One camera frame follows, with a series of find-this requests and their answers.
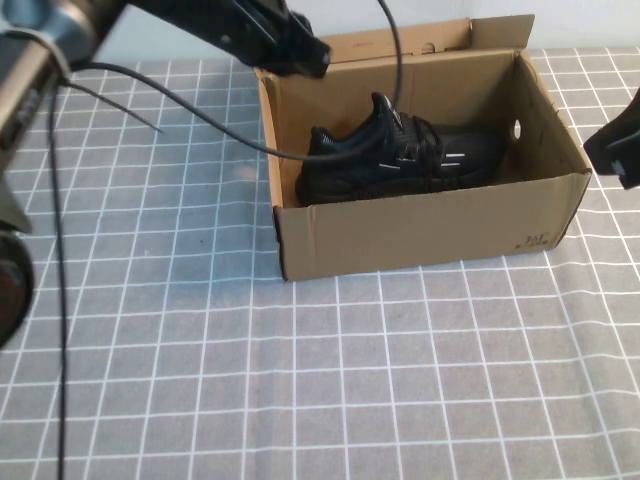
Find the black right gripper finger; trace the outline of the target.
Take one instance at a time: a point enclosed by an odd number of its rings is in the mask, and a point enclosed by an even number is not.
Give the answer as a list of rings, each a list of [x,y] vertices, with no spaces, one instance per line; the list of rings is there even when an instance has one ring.
[[[583,145],[596,173],[617,176],[624,189],[640,184],[639,101],[639,92],[636,92],[626,109]]]

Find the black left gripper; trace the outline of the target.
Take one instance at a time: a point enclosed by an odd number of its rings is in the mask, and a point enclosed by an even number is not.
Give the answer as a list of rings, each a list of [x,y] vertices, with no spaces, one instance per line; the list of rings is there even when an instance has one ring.
[[[331,48],[284,1],[132,1],[130,3],[241,63],[281,77],[323,78]]]

